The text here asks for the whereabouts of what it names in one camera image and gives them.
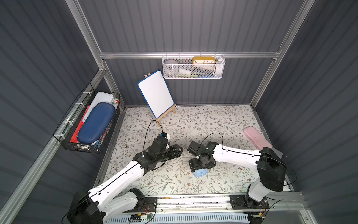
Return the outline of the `light blue alarm clock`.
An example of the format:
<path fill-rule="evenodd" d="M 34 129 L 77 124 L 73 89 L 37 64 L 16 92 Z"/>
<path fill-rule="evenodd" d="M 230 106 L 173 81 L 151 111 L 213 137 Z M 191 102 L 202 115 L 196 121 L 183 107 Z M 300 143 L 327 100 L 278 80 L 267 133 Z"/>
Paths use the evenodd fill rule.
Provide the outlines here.
<path fill-rule="evenodd" d="M 201 177 L 204 177 L 208 174 L 208 169 L 199 169 L 199 170 L 196 170 L 195 172 L 193 172 L 193 175 L 196 177 L 196 178 L 201 178 Z"/>

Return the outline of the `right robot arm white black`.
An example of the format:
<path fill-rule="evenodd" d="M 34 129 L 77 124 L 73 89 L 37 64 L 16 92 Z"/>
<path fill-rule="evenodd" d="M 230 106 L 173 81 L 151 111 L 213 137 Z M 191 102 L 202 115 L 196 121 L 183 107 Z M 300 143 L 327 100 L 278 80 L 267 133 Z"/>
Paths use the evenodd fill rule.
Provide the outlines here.
<path fill-rule="evenodd" d="M 187 151 L 194 156 L 189 160 L 193 173 L 200 169 L 214 168 L 218 162 L 231 163 L 257 172 L 259 177 L 249 185 L 245 195 L 247 203 L 261 202 L 268 193 L 284 189 L 287 166 L 271 148 L 243 150 L 212 141 L 206 145 L 192 141 Z"/>

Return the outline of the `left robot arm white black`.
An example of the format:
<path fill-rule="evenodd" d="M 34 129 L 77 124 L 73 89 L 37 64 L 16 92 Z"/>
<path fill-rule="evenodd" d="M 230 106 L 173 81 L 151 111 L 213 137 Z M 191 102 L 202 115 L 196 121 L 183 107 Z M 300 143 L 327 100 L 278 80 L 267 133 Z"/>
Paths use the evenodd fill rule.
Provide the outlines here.
<path fill-rule="evenodd" d="M 106 182 L 88 191 L 78 191 L 63 219 L 71 224 L 103 224 L 120 213 L 144 207 L 145 196 L 137 188 L 119 197 L 127 186 L 156 169 L 158 163 L 181 157 L 183 147 L 169 142 L 162 133 L 150 147 L 136 154 L 131 162 Z"/>

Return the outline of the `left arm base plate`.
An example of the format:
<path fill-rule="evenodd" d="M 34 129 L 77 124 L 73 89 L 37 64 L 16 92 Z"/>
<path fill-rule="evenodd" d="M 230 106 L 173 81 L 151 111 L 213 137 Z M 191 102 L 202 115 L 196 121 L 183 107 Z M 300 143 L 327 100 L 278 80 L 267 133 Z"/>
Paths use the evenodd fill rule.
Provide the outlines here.
<path fill-rule="evenodd" d="M 157 198 L 156 197 L 145 197 L 141 199 L 129 198 L 129 197 L 119 197 L 119 205 L 123 208 L 123 213 L 130 212 L 155 212 Z"/>

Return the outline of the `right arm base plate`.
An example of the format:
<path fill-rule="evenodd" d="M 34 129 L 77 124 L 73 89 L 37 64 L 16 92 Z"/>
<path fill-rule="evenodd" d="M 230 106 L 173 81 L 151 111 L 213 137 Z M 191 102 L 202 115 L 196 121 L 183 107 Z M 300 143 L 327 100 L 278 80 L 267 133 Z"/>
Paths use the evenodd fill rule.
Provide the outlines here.
<path fill-rule="evenodd" d="M 230 195 L 229 203 L 233 210 L 261 209 L 262 211 L 266 211 L 269 208 L 266 197 L 258 202 L 243 194 Z"/>

